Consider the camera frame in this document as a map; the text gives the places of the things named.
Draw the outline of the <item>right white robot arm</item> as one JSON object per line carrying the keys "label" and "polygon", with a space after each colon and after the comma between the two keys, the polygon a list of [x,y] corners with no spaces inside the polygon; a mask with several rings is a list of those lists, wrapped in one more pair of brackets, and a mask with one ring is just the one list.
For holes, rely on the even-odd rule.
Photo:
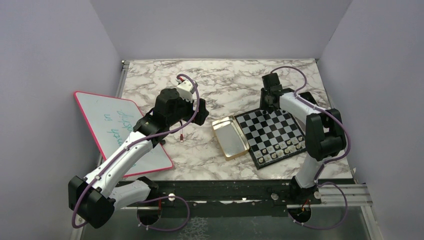
{"label": "right white robot arm", "polygon": [[291,88],[283,88],[276,73],[262,76],[262,82],[259,108],[269,113],[285,111],[305,125],[307,155],[288,190],[289,199],[300,204],[315,191],[326,161],[336,157],[347,145],[345,132],[340,126],[341,114],[335,108],[318,107],[309,92],[297,93]]}

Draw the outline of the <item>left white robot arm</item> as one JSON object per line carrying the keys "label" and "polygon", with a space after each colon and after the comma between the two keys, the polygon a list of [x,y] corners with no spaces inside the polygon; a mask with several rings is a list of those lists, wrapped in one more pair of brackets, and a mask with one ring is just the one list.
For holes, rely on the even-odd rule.
{"label": "left white robot arm", "polygon": [[118,187],[118,182],[144,155],[153,150],[169,134],[190,123],[203,125],[209,112],[198,89],[165,88],[155,106],[140,118],[119,148],[99,167],[81,178],[71,178],[67,185],[68,206],[72,210],[71,225],[78,229],[90,224],[102,227],[116,209],[136,202],[152,205],[157,191],[150,180],[136,180]]}

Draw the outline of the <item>white box of black pieces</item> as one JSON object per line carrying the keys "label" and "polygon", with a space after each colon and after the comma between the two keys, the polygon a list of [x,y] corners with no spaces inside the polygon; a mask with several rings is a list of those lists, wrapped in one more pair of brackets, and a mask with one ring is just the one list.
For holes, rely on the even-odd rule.
{"label": "white box of black pieces", "polygon": [[305,105],[311,108],[318,106],[317,101],[314,99],[313,95],[309,91],[298,93],[297,96],[300,102],[304,103]]}

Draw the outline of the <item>black white chessboard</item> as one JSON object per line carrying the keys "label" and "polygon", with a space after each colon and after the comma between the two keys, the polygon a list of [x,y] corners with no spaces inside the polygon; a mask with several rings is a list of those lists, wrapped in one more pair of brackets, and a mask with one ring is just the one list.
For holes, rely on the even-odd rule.
{"label": "black white chessboard", "polygon": [[[306,151],[305,134],[295,118],[288,112],[278,109],[263,115],[263,110],[254,109],[235,116],[250,149],[249,154],[255,167],[259,170],[279,161],[291,158]],[[272,153],[283,151],[284,155],[272,158]],[[263,164],[259,158],[270,156],[270,161]]]}

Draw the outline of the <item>gold metal tin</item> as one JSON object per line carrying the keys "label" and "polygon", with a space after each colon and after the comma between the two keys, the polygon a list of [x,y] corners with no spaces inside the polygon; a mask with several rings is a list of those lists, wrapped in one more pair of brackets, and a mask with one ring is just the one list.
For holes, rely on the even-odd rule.
{"label": "gold metal tin", "polygon": [[250,145],[234,116],[215,120],[212,131],[227,161],[243,156],[249,152]]}

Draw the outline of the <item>red framed whiteboard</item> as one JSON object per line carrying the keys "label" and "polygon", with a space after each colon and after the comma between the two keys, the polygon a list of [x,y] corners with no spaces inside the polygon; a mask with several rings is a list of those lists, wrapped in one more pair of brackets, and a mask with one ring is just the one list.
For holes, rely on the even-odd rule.
{"label": "red framed whiteboard", "polygon": [[[74,98],[104,160],[107,160],[127,139],[142,118],[136,103],[129,99],[74,92]],[[157,145],[138,160],[125,178],[169,170],[174,167],[162,145]]]}

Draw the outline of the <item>black table front rail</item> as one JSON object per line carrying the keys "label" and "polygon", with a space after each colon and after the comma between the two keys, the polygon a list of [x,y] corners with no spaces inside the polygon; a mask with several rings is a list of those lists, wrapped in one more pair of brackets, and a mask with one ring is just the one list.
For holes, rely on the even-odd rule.
{"label": "black table front rail", "polygon": [[142,218],[287,217],[289,205],[300,211],[323,203],[314,196],[317,188],[297,190],[293,180],[138,180],[147,185],[145,200],[114,200],[116,209],[136,207]]}

